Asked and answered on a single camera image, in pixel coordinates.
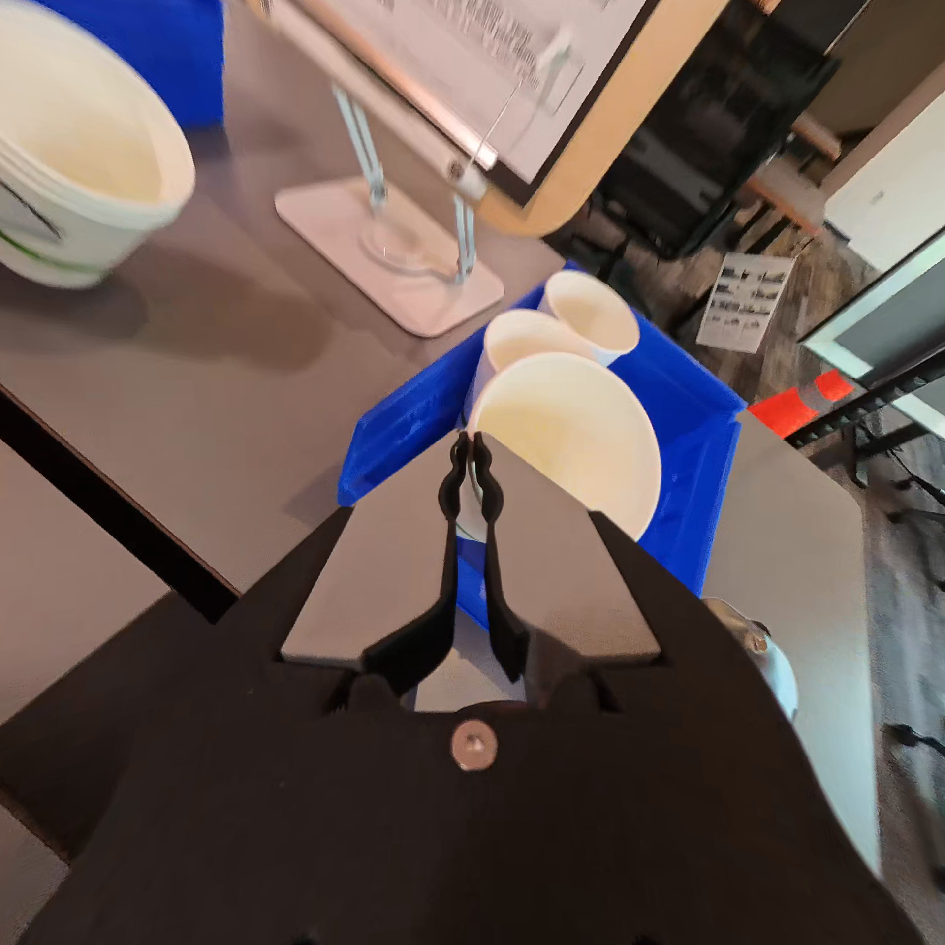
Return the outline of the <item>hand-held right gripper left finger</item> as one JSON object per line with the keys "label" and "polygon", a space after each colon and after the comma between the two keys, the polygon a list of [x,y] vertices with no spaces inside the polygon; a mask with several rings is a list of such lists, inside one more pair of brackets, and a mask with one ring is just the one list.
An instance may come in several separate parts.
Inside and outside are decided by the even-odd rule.
{"label": "hand-held right gripper left finger", "polygon": [[455,431],[350,509],[283,642],[285,662],[376,675],[398,696],[437,669],[454,644],[469,452]]}

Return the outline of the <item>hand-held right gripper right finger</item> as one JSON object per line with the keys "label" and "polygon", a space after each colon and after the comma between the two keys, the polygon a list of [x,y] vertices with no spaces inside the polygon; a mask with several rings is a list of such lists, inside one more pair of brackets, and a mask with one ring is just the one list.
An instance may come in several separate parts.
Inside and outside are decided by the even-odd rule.
{"label": "hand-held right gripper right finger", "polygon": [[492,652],[511,682],[652,664],[661,647],[584,504],[489,434],[472,477],[486,525]]}

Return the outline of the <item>blue plastic bin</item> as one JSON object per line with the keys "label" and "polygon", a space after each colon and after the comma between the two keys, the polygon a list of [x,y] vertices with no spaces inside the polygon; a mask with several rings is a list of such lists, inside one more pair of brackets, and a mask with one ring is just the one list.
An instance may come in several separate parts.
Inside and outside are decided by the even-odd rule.
{"label": "blue plastic bin", "polygon": [[143,77],[184,130],[224,121],[220,1],[42,1],[108,45]]}
{"label": "blue plastic bin", "polygon": [[[642,403],[661,450],[661,498],[635,539],[697,597],[723,505],[745,403],[658,327],[638,315],[642,337],[606,368]],[[337,487],[351,506],[441,438],[465,429],[476,385],[481,328],[372,408],[353,432]]]}

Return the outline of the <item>shiny metal object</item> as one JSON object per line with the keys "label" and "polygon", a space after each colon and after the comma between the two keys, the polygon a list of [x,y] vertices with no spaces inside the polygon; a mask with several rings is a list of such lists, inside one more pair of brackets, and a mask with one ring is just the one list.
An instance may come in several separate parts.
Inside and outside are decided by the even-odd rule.
{"label": "shiny metal object", "polygon": [[702,602],[741,644],[786,718],[794,724],[799,708],[796,675],[786,654],[774,641],[767,627],[759,621],[749,619],[720,598],[703,597]]}

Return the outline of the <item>orange traffic cone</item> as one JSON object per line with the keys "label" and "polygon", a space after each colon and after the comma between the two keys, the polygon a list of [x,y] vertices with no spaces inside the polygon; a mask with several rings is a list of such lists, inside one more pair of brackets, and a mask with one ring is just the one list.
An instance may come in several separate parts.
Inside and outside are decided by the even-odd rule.
{"label": "orange traffic cone", "polygon": [[837,370],[821,373],[807,384],[793,386],[748,408],[748,412],[782,439],[829,413],[857,392]]}

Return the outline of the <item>printed photo leaflet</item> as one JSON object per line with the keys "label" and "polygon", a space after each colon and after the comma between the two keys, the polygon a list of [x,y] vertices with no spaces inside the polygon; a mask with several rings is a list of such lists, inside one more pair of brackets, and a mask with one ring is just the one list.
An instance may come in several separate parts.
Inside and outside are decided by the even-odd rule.
{"label": "printed photo leaflet", "polygon": [[727,253],[711,289],[695,344],[757,353],[795,263],[792,256]]}

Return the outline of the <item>wooden white document stand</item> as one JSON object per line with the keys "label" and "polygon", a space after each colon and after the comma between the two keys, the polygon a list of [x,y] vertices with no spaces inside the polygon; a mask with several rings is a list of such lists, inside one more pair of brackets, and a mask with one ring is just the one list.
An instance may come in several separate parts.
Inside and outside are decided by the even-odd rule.
{"label": "wooden white document stand", "polygon": [[436,338],[502,301],[475,223],[544,237],[570,220],[726,6],[656,2],[536,187],[485,170],[340,28],[328,1],[245,2],[330,80],[359,176],[289,187],[278,217],[393,322]]}

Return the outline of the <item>grey rolling partition board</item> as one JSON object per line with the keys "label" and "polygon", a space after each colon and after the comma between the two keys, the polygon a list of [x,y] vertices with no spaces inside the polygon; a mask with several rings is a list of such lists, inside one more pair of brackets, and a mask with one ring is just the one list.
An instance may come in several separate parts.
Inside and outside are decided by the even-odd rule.
{"label": "grey rolling partition board", "polygon": [[944,438],[944,230],[800,341],[860,393],[786,436],[796,448],[893,408]]}

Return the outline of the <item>white cabinet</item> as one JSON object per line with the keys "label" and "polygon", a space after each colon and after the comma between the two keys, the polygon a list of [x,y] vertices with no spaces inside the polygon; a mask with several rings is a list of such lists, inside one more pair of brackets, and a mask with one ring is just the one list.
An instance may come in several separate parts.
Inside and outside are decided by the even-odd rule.
{"label": "white cabinet", "polygon": [[821,183],[826,222],[880,272],[943,228],[944,133],[932,119],[884,144],[870,134]]}

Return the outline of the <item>printed instruction sheet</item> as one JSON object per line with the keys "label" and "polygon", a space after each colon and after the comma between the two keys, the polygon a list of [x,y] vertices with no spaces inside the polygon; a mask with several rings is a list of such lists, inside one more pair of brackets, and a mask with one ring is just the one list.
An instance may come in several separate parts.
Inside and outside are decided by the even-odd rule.
{"label": "printed instruction sheet", "polygon": [[332,1],[368,61],[488,171],[536,187],[650,19],[644,1]]}

